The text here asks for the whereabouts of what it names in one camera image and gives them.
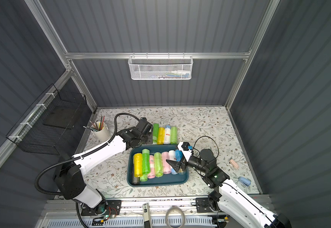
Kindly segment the pink trash bag roll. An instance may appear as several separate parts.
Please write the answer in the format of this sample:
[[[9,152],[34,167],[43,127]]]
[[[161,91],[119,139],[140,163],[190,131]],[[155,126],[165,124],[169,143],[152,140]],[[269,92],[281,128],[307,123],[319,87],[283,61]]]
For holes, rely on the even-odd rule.
[[[150,173],[147,175],[148,179],[155,178],[155,164],[154,164],[154,156],[149,156],[149,166],[150,166]]]
[[[169,160],[169,152],[162,152],[162,164],[163,164],[163,174],[171,173],[171,166],[167,163]]]

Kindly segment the pale green trash bag roll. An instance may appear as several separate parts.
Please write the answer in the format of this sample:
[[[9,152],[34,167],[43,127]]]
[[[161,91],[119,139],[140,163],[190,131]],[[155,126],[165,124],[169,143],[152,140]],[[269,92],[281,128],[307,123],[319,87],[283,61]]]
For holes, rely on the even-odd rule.
[[[163,176],[163,159],[162,154],[160,152],[154,153],[154,166],[155,166],[155,176],[162,177]]]

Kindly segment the bright green trash bag roll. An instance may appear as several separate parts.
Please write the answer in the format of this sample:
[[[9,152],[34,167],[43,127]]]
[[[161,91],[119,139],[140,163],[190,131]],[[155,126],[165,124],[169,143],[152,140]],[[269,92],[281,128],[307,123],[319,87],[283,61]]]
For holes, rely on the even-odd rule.
[[[142,172],[143,175],[148,175],[151,172],[150,168],[150,151],[148,149],[142,150]]]

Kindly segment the yellow trash bag roll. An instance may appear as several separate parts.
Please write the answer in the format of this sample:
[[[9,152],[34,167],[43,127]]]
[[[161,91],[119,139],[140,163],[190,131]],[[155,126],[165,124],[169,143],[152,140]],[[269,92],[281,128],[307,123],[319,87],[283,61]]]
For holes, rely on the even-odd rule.
[[[142,158],[142,153],[137,153],[133,156],[134,177],[136,178],[140,178],[143,175]]]
[[[157,144],[164,144],[164,138],[165,138],[165,129],[163,127],[159,127]]]

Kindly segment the dark green trash bag roll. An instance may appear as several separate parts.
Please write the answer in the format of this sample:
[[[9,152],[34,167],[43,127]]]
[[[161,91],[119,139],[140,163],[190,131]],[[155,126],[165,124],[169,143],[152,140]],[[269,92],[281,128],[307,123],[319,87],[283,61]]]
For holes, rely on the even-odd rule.
[[[159,124],[153,124],[153,131],[152,131],[152,143],[157,144],[158,141],[158,131],[159,131]]]

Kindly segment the white blue trash bag roll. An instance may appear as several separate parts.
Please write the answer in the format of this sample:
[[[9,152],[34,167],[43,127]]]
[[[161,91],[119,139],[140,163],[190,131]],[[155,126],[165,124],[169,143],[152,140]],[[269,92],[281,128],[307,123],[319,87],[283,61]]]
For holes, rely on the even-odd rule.
[[[165,126],[164,144],[170,144],[171,126]]]

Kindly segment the light green trash bag roll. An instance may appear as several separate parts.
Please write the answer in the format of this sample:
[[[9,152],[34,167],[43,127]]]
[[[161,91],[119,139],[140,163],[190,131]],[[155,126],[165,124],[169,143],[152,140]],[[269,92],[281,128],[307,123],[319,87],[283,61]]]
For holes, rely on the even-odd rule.
[[[170,132],[170,143],[171,144],[177,144],[177,142],[178,142],[177,127],[172,126],[171,127],[171,132]]]

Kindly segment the grey trash bag roll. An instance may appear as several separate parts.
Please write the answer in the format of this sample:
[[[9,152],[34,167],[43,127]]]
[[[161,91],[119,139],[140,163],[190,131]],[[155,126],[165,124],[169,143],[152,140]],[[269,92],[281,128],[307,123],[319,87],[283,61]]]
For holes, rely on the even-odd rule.
[[[133,176],[131,183],[132,183],[132,185],[139,185],[140,184],[140,178]]]

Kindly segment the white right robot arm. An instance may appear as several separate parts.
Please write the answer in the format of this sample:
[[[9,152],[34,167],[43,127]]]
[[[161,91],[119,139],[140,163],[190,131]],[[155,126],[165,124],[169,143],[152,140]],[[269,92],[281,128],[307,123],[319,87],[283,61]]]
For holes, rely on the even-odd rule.
[[[208,204],[214,211],[222,211],[234,218],[244,228],[290,228],[291,222],[283,215],[276,215],[252,197],[243,192],[216,164],[216,157],[210,149],[202,149],[194,156],[193,148],[181,142],[178,149],[182,153],[179,161],[166,162],[177,172],[187,167],[200,173],[201,179],[213,191],[208,195]]]

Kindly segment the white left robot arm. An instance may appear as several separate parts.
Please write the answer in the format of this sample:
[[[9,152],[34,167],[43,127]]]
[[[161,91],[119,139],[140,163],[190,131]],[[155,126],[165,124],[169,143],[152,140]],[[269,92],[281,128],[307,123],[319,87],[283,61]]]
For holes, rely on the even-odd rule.
[[[135,118],[138,124],[118,130],[117,118],[120,116]],[[63,196],[67,200],[97,210],[97,214],[103,214],[108,208],[107,200],[99,190],[85,183],[85,175],[112,156],[142,146],[153,132],[153,125],[145,117],[138,118],[129,113],[115,115],[114,127],[114,133],[107,141],[41,171],[34,181],[36,190],[46,195]],[[52,169],[56,170],[54,182],[59,189],[58,192],[45,190],[40,186],[41,177]]]

